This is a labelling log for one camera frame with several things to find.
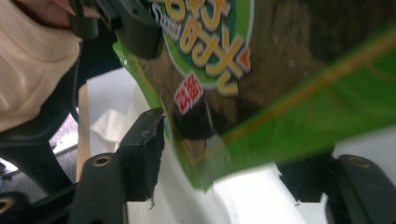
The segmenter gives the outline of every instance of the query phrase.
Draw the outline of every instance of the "black plastic part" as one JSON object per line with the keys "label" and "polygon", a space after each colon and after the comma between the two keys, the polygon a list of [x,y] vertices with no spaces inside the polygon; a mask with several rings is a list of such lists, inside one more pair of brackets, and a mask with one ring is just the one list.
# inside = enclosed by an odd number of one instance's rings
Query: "black plastic part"
{"label": "black plastic part", "polygon": [[59,190],[50,197],[32,204],[33,218],[36,223],[67,223],[70,204],[76,192],[77,184]]}
{"label": "black plastic part", "polygon": [[343,155],[334,173],[353,223],[396,223],[396,188],[375,163]]}
{"label": "black plastic part", "polygon": [[216,114],[212,106],[207,102],[205,96],[201,97],[194,106],[182,115],[175,105],[173,114],[174,123],[179,129],[182,138],[190,140],[208,139],[217,133],[212,116]]}
{"label": "black plastic part", "polygon": [[84,18],[84,8],[80,0],[69,0],[69,5],[73,9],[78,19]]}
{"label": "black plastic part", "polygon": [[98,25],[99,37],[82,43],[77,90],[87,79],[121,67],[120,60],[112,48],[113,43],[117,42],[116,35],[110,33],[102,22]]}
{"label": "black plastic part", "polygon": [[342,197],[329,197],[325,205],[325,216],[328,224],[353,223]]}
{"label": "black plastic part", "polygon": [[96,0],[95,4],[95,8],[107,29],[110,31],[119,30],[121,28],[121,19],[113,6],[107,0]]}
{"label": "black plastic part", "polygon": [[144,202],[152,198],[164,148],[163,110],[146,111],[125,134],[117,154],[120,156],[127,201]]}
{"label": "black plastic part", "polygon": [[51,194],[72,185],[52,152],[49,142],[9,148],[2,146],[1,156],[12,162],[46,193]]}
{"label": "black plastic part", "polygon": [[95,7],[129,51],[145,59],[159,56],[161,27],[139,0],[96,0]]}
{"label": "black plastic part", "polygon": [[319,203],[326,185],[335,185],[328,181],[328,167],[332,160],[332,150],[303,160],[278,163],[282,174],[280,179],[296,201],[302,203]]}
{"label": "black plastic part", "polygon": [[26,196],[19,192],[0,194],[0,223],[33,224],[32,210]]}
{"label": "black plastic part", "polygon": [[95,0],[82,0],[82,5],[84,5],[86,7],[94,7]]}
{"label": "black plastic part", "polygon": [[69,15],[73,34],[83,40],[95,39],[99,36],[98,21],[96,18],[76,17]]}
{"label": "black plastic part", "polygon": [[127,223],[125,202],[118,156],[94,156],[84,164],[68,223]]}

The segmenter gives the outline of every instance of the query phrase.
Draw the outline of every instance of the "green snack bag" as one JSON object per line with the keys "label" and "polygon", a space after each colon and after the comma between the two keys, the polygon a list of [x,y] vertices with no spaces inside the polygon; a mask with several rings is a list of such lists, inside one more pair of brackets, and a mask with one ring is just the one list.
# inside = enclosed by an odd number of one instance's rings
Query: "green snack bag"
{"label": "green snack bag", "polygon": [[196,188],[396,123],[394,0],[151,3],[161,56],[114,49]]}

